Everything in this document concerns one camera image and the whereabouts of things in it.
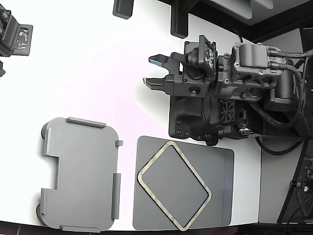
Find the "mounting bracket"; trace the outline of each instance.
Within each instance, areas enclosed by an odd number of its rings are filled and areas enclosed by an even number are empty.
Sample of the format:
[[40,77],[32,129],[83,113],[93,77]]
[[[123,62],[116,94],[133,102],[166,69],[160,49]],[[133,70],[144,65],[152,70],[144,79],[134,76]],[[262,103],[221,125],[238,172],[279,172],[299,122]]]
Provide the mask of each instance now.
[[[188,13],[200,0],[173,0],[170,5],[171,34],[178,38],[188,36]],[[115,0],[113,15],[129,19],[133,14],[134,0]]]

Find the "gray plastic tab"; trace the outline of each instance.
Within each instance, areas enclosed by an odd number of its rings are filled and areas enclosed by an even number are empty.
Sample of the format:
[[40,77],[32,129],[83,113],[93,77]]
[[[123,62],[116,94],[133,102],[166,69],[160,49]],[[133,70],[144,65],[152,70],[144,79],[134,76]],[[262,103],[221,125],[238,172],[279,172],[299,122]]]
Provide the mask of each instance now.
[[121,189],[121,174],[113,175],[113,196],[112,196],[112,219],[119,219],[119,199]]
[[40,221],[64,231],[109,229],[119,212],[116,131],[100,122],[59,117],[44,125],[42,136],[44,155],[57,157],[58,166],[56,189],[41,190]]
[[[190,225],[188,229],[229,225],[232,211],[234,152],[230,149],[172,142],[146,136],[138,139],[134,228],[177,230],[178,223],[183,227],[181,230],[187,229],[188,224]],[[140,184],[140,177],[141,182],[144,182],[153,194],[149,194],[147,187]],[[208,192],[204,187],[211,191],[209,201],[207,201]],[[169,212],[171,219],[164,211]]]
[[101,232],[98,228],[84,228],[84,227],[63,226],[63,225],[61,225],[61,230],[70,231],[70,232],[83,232],[83,233],[100,233]]
[[116,142],[115,142],[115,146],[116,146],[116,147],[123,146],[123,141],[116,141]]
[[106,124],[102,122],[97,122],[97,121],[89,121],[89,120],[84,120],[84,119],[79,119],[79,118],[72,118],[69,117],[67,119],[67,122],[69,123],[74,123],[74,124],[79,124],[79,125],[85,125],[85,126],[92,126],[96,128],[105,128]]

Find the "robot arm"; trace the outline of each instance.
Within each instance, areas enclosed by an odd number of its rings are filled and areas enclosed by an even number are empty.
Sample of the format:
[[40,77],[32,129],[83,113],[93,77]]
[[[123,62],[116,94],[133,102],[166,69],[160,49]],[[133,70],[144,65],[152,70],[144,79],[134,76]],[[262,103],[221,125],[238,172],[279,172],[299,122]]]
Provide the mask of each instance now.
[[[216,44],[200,36],[184,55],[156,55],[150,63],[169,71],[146,78],[152,90],[171,96],[169,135],[216,145],[248,137],[312,139],[311,81],[298,68],[312,52],[286,53],[262,44],[236,43],[218,56]],[[291,58],[301,59],[295,66]]]

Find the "black cable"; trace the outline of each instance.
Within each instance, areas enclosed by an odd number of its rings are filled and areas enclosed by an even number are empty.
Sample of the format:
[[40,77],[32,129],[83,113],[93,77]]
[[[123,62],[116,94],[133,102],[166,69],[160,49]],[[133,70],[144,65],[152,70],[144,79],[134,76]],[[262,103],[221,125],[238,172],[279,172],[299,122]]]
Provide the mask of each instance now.
[[259,137],[256,137],[255,138],[256,142],[258,143],[258,145],[260,146],[260,148],[262,150],[264,150],[265,152],[271,154],[271,155],[275,155],[275,156],[280,156],[280,155],[284,155],[284,154],[287,154],[287,153],[290,153],[292,152],[293,150],[295,150],[301,143],[302,141],[299,141],[299,142],[296,142],[293,146],[291,146],[290,148],[286,149],[286,150],[283,150],[283,151],[273,151],[273,150],[270,150],[268,148],[266,148],[262,141],[260,140]]
[[313,56],[313,49],[312,50],[308,50],[308,51],[303,52],[303,53],[291,53],[291,52],[270,50],[269,54],[272,55],[272,56],[277,56],[277,57],[288,57],[288,58],[294,58],[294,59],[304,59],[304,58]]
[[285,235],[288,235],[288,226],[292,220],[292,218],[297,214],[297,212],[313,197],[313,194],[311,192],[311,196],[305,200],[295,211],[294,213],[290,216],[289,220],[287,221],[286,227],[285,227]]
[[308,61],[309,61],[309,58],[307,57],[305,59],[304,66],[303,66],[302,80],[305,80],[305,73],[307,71]]
[[304,59],[298,60],[298,62],[294,65],[294,67],[295,67],[296,69],[299,69],[299,68],[301,67],[301,65],[304,64],[304,62],[305,62]]
[[231,28],[231,29],[238,35],[240,42],[243,43],[244,40],[243,40],[242,36],[240,35],[240,33],[237,30],[235,30],[234,28]]

